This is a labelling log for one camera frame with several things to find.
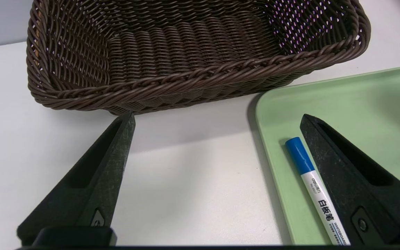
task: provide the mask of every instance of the light green plastic tray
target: light green plastic tray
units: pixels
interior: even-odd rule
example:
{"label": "light green plastic tray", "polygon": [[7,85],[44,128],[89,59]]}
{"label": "light green plastic tray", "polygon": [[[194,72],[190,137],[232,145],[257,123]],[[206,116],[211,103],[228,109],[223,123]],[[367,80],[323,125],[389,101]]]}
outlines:
{"label": "light green plastic tray", "polygon": [[271,90],[257,104],[293,244],[330,244],[284,146],[295,136],[305,143],[299,128],[303,114],[327,122],[400,179],[400,68]]}

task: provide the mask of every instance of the whiteboard marker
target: whiteboard marker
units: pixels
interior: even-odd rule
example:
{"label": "whiteboard marker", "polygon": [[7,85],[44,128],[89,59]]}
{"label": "whiteboard marker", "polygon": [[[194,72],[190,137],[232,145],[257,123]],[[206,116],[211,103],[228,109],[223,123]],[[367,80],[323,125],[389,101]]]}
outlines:
{"label": "whiteboard marker", "polygon": [[302,141],[299,137],[295,137],[288,140],[285,145],[302,177],[303,183],[307,187],[331,242],[333,245],[350,245],[336,209],[330,200],[327,190],[322,185],[322,181],[314,169]]}

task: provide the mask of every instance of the white wall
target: white wall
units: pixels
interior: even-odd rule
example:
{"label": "white wall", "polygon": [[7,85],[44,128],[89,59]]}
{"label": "white wall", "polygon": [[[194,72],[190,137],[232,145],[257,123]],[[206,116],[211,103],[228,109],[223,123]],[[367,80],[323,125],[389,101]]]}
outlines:
{"label": "white wall", "polygon": [[0,45],[26,41],[32,2],[0,0]]}

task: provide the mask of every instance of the wicker basket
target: wicker basket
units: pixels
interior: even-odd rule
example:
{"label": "wicker basket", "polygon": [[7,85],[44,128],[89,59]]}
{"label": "wicker basket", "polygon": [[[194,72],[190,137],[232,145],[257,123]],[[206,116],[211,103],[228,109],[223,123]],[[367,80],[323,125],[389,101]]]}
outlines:
{"label": "wicker basket", "polygon": [[281,87],[370,40],[358,0],[34,0],[30,17],[35,100],[116,115]]}

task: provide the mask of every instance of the chinese characters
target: chinese characters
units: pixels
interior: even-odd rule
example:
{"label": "chinese characters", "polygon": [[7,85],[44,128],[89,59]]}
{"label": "chinese characters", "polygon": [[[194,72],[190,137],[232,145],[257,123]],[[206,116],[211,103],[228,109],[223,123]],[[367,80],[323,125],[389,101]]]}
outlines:
{"label": "chinese characters", "polygon": [[326,216],[326,219],[328,221],[334,220],[333,214],[331,213],[329,207],[327,207],[327,202],[325,200],[319,201],[320,208],[322,209],[322,212],[324,212],[324,215]]}

